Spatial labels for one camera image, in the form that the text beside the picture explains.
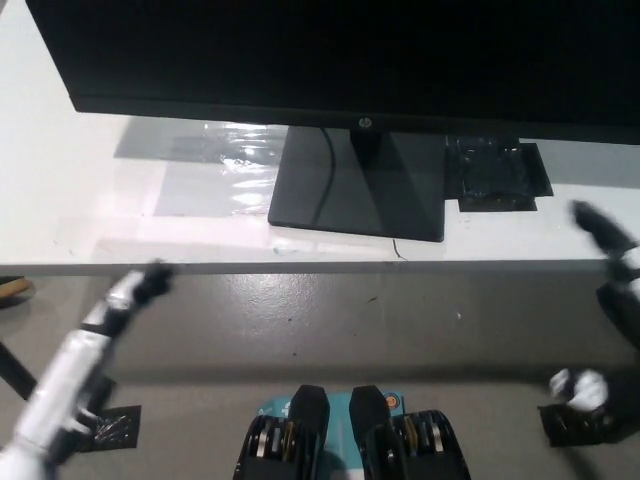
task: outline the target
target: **monitor stand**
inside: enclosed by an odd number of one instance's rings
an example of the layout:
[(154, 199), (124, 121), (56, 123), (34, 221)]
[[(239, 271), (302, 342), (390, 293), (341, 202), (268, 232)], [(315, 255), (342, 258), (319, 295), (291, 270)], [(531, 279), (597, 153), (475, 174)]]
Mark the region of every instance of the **monitor stand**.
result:
[(441, 242), (445, 137), (291, 127), (269, 223)]

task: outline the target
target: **concrete floor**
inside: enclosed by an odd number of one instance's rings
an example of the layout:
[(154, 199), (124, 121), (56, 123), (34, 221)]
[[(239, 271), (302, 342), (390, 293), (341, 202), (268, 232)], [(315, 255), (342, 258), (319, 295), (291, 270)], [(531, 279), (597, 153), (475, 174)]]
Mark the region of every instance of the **concrete floor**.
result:
[[(80, 455), (67, 479), (230, 478), (256, 409), (301, 382), (375, 382), (442, 409), (474, 479), (631, 479), (640, 438), (551, 450), (536, 407), (547, 372), (634, 352), (600, 314), (595, 273), (182, 277), (117, 352), (113, 406), (141, 404), (136, 450)], [(0, 335), (40, 374), (107, 278), (38, 278)], [(0, 385), (0, 442), (22, 402)]]

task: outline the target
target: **monitor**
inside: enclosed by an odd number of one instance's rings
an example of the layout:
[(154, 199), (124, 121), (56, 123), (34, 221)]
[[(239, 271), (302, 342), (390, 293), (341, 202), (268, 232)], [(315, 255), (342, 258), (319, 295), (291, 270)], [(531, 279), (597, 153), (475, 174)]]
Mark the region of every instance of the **monitor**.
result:
[(27, 0), (80, 112), (290, 125), (274, 225), (442, 240), (447, 136), (640, 143), (640, 7)]

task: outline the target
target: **cable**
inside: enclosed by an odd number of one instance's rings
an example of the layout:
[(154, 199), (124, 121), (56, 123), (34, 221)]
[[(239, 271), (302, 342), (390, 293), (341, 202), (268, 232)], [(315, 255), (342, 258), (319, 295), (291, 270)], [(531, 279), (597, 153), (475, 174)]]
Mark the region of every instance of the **cable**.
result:
[(320, 214), (322, 213), (322, 209), (324, 208), (324, 204), (327, 203), (327, 197), (329, 197), (329, 192), (331, 191), (331, 187), (333, 186), (333, 179), (336, 176), (336, 152), (333, 148), (333, 142), (331, 141), (331, 137), (327, 132), (327, 129), (322, 127), (320, 128), (322, 135), (327, 141), (327, 146), (329, 147), (329, 155), (331, 160), (331, 171), (329, 172), (329, 179), (327, 180), (327, 184), (324, 187), (324, 192), (322, 192), (322, 196), (320, 197), (320, 201), (318, 202), (318, 206), (316, 207), (316, 211), (313, 214), (313, 220), (311, 220), (312, 225), (316, 225), (318, 220), (320, 219)]

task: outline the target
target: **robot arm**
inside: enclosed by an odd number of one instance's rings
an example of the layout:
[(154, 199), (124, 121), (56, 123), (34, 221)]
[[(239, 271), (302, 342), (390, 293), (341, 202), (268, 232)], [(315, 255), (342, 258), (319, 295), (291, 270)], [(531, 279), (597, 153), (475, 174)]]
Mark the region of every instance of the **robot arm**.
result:
[(0, 480), (54, 478), (93, 434), (110, 394), (104, 369), (115, 343), (143, 307), (169, 291), (172, 276), (160, 263), (129, 272), (67, 335), (0, 455)]
[[(604, 253), (607, 283), (600, 307), (620, 334), (640, 351), (640, 246), (620, 226), (586, 202), (574, 202), (576, 224)], [(563, 403), (541, 409), (545, 430), (558, 446), (617, 443), (640, 430), (640, 372), (606, 374), (564, 369), (549, 382)]]

